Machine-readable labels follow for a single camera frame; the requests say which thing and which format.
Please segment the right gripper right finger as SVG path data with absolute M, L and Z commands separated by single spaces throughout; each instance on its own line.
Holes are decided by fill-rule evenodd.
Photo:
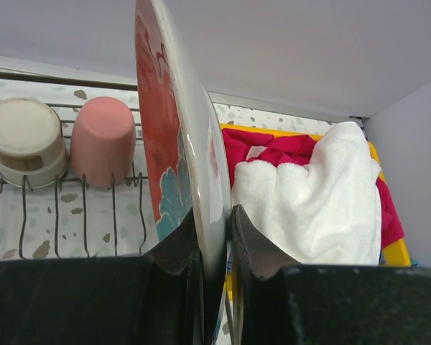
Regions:
M 431 269 L 306 265 L 231 215 L 236 344 L 431 344 Z

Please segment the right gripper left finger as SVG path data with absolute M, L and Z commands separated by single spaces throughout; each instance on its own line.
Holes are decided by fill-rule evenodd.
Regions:
M 201 344 L 194 217 L 138 257 L 0 262 L 0 344 Z

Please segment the wire dish rack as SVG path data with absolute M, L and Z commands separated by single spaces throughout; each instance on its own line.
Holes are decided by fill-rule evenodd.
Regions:
M 136 146 L 127 177 L 90 186 L 72 170 L 50 185 L 14 186 L 0 176 L 0 260 L 140 255 L 157 242 L 136 87 L 92 78 L 53 77 L 0 68 L 0 100 L 31 97 L 53 108 L 70 144 L 82 105 L 109 96 L 132 111 Z

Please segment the red and blue plate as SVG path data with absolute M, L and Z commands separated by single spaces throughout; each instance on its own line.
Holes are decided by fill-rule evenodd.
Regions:
M 204 344 L 223 315 L 231 213 L 226 152 L 215 107 L 166 3 L 138 1 L 136 71 L 149 187 L 159 239 L 189 216 L 201 259 Z

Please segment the pink cup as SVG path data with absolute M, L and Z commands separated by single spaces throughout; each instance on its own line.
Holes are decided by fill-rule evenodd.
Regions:
M 102 96 L 86 102 L 72 130 L 73 172 L 99 188 L 123 181 L 134 161 L 135 129 L 134 116 L 122 101 Z

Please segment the metal cup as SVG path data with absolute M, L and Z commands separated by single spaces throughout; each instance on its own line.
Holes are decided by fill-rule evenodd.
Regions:
M 0 176 L 31 188 L 52 185 L 68 170 L 68 151 L 60 117 L 34 98 L 0 101 Z

